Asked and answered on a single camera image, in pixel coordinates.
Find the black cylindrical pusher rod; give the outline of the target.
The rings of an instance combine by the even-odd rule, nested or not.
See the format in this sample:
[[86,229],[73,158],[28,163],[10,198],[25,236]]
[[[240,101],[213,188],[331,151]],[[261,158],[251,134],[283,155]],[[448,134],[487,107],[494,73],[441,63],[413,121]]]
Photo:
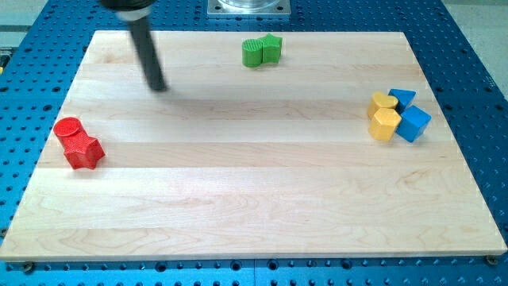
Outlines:
[[148,87],[153,91],[166,91],[167,85],[153,43],[148,19],[142,17],[135,21],[129,21],[128,26]]

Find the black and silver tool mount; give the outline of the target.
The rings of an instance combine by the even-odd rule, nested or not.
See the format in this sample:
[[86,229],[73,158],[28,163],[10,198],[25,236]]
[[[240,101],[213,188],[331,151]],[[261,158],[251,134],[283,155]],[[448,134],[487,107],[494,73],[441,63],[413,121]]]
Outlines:
[[123,21],[137,21],[147,17],[155,0],[99,0],[108,10]]

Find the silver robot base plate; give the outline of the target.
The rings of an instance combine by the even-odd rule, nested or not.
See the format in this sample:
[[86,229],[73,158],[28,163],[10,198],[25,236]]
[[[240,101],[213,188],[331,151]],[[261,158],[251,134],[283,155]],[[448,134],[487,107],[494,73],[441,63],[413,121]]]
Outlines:
[[229,15],[283,15],[291,14],[290,0],[208,0],[207,13],[213,16]]

